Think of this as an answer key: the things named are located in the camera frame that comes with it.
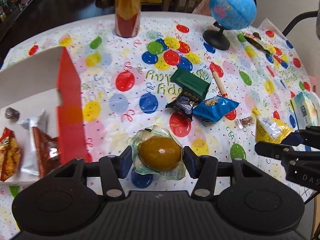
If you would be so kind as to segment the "yellow snack packet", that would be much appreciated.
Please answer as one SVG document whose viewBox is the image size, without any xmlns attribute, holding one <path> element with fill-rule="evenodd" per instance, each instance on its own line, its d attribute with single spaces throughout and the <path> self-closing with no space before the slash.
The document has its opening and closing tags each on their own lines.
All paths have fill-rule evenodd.
<svg viewBox="0 0 320 240">
<path fill-rule="evenodd" d="M 277 109 L 260 110 L 256 106 L 251 109 L 254 119 L 253 130 L 250 139 L 253 142 L 270 142 L 280 144 L 293 128 L 285 122 Z"/>
</svg>

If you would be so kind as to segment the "packaged brown egg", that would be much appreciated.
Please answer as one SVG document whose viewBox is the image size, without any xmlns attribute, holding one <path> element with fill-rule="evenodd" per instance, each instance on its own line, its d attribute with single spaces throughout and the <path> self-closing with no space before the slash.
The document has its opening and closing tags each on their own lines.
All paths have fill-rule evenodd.
<svg viewBox="0 0 320 240">
<path fill-rule="evenodd" d="M 153 125 L 141 129 L 130 140 L 130 146 L 136 173 L 157 174 L 164 180 L 185 177 L 183 147 L 166 128 Z"/>
</svg>

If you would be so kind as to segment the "blue cookie snack packet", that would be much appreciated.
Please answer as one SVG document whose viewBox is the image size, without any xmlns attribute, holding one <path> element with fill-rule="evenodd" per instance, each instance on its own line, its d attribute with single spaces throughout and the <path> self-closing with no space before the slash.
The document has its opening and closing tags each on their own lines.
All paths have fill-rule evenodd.
<svg viewBox="0 0 320 240">
<path fill-rule="evenodd" d="M 217 123 L 226 114 L 232 112 L 238 106 L 238 102 L 217 95 L 198 104 L 193 109 L 193 115 L 201 116 L 213 123 Z"/>
</svg>

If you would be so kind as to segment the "black sesame snack packet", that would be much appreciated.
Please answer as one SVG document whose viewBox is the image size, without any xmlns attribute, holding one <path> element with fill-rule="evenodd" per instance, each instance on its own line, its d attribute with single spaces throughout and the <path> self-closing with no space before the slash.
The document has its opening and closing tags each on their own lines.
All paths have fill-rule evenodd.
<svg viewBox="0 0 320 240">
<path fill-rule="evenodd" d="M 183 114 L 189 121 L 193 120 L 193 107 L 198 105 L 202 100 L 194 93 L 187 89 L 182 92 L 170 103 L 166 104 L 166 108 L 174 108 Z"/>
</svg>

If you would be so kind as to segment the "red snack bag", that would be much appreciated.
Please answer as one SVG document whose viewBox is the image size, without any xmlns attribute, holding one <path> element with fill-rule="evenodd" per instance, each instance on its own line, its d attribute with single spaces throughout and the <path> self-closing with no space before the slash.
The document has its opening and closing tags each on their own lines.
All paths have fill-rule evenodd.
<svg viewBox="0 0 320 240">
<path fill-rule="evenodd" d="M 57 138 L 47 134 L 47 113 L 43 110 L 40 115 L 21 120 L 18 124 L 29 132 L 21 172 L 43 178 L 60 166 Z"/>
</svg>

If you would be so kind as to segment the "green snack packet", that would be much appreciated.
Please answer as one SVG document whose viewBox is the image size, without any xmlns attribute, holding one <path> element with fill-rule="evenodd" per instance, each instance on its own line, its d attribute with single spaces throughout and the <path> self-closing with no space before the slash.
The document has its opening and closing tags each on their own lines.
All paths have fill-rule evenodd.
<svg viewBox="0 0 320 240">
<path fill-rule="evenodd" d="M 201 100 L 204 100 L 206 98 L 210 87 L 210 83 L 204 81 L 203 79 L 192 74 L 191 72 L 188 72 L 183 68 L 178 68 L 176 72 L 174 72 L 174 74 L 171 76 L 170 81 L 192 92 Z"/>
</svg>

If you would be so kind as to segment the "sausage stick snack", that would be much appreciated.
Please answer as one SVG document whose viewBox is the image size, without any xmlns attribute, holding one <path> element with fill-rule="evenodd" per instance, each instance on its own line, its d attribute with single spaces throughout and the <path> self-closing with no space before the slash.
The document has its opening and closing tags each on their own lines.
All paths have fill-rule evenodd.
<svg viewBox="0 0 320 240">
<path fill-rule="evenodd" d="M 215 82 L 216 82 L 216 84 L 217 84 L 217 87 L 218 87 L 219 90 L 220 90 L 221 96 L 227 98 L 227 97 L 228 97 L 228 94 L 227 94 L 227 92 L 226 92 L 226 90 L 225 90 L 225 88 L 224 88 L 223 83 L 221 82 L 221 79 L 220 79 L 218 73 L 214 70 L 214 71 L 212 71 L 212 75 L 213 75 L 214 80 L 215 80 Z"/>
</svg>

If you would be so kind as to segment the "orange chips bag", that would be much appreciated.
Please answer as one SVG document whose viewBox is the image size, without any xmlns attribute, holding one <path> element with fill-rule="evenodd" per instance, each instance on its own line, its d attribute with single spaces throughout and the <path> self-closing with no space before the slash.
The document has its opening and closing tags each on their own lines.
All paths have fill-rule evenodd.
<svg viewBox="0 0 320 240">
<path fill-rule="evenodd" d="M 17 172 L 21 155 L 14 132 L 5 127 L 1 136 L 1 181 L 8 180 Z"/>
</svg>

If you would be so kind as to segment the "small purple candy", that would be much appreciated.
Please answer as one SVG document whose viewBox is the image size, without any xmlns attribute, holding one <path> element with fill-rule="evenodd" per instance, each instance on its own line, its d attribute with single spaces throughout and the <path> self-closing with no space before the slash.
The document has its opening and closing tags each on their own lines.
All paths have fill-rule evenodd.
<svg viewBox="0 0 320 240">
<path fill-rule="evenodd" d="M 5 110 L 5 118 L 11 122 L 17 122 L 20 118 L 20 112 L 14 108 L 8 107 Z"/>
</svg>

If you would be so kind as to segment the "balloon pattern tablecloth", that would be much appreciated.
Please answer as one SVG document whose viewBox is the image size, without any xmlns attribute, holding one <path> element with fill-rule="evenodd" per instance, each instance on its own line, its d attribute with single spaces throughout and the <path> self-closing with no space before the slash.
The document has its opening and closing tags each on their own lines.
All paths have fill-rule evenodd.
<svg viewBox="0 0 320 240">
<path fill-rule="evenodd" d="M 278 161 L 256 155 L 254 126 L 236 125 L 236 119 L 255 114 L 297 126 L 290 100 L 313 85 L 299 56 L 268 20 L 246 32 L 259 34 L 272 56 L 255 49 L 238 30 L 226 32 L 227 51 L 210 48 L 202 35 L 213 21 L 144 12 L 134 38 L 116 35 L 113 15 L 45 31 L 9 51 L 1 69 L 1 107 L 17 109 L 21 119 L 46 111 L 47 131 L 56 136 L 58 111 L 75 99 L 81 105 L 67 119 L 83 120 L 74 152 L 87 160 L 118 155 L 140 129 L 157 125 L 197 154 L 221 161 L 245 157 L 307 199 L 311 190 L 287 181 Z M 208 98 L 219 93 L 211 73 L 216 70 L 239 107 L 216 124 L 198 117 L 189 121 L 167 109 L 182 91 L 171 81 L 179 67 L 210 84 Z"/>
</svg>

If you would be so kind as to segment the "red and white cardboard box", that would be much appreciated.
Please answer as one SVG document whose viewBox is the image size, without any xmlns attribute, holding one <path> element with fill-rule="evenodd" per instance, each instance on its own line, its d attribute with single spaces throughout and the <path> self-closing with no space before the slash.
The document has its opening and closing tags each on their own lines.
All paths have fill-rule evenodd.
<svg viewBox="0 0 320 240">
<path fill-rule="evenodd" d="M 20 112 L 17 122 L 5 118 L 5 110 Z M 15 134 L 22 157 L 17 172 L 2 185 L 27 185 L 39 177 L 21 172 L 29 132 L 19 121 L 38 116 L 45 110 L 48 116 L 47 134 L 58 139 L 60 163 L 73 159 L 91 160 L 86 148 L 82 117 L 81 81 L 64 47 L 51 48 L 1 69 L 1 130 Z"/>
</svg>

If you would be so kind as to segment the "dark wrapper near globe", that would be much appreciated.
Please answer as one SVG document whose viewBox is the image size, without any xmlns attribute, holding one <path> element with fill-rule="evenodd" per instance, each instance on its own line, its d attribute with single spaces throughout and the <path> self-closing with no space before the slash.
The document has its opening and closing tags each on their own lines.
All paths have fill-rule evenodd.
<svg viewBox="0 0 320 240">
<path fill-rule="evenodd" d="M 256 32 L 250 34 L 250 33 L 243 33 L 245 39 L 255 48 L 257 48 L 260 51 L 264 51 L 267 55 L 272 55 L 271 49 L 268 47 L 268 44 L 264 41 L 262 41 L 260 35 Z"/>
</svg>

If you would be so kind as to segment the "blue desk globe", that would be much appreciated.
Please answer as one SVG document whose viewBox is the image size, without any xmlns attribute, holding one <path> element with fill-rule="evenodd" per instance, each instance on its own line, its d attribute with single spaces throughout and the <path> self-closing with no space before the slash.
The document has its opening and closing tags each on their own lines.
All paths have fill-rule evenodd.
<svg viewBox="0 0 320 240">
<path fill-rule="evenodd" d="M 224 30 L 247 28 L 257 15 L 256 0 L 209 0 L 210 13 L 215 19 L 214 26 L 219 30 L 206 30 L 203 38 L 212 47 L 228 50 L 230 42 Z"/>
</svg>

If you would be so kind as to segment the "orange juice bottle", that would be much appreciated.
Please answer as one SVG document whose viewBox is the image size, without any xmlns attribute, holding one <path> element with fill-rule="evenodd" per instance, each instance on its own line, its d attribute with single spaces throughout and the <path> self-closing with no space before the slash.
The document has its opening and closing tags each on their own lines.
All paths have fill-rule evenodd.
<svg viewBox="0 0 320 240">
<path fill-rule="evenodd" d="M 115 0 L 116 34 L 123 38 L 138 35 L 141 0 Z"/>
</svg>

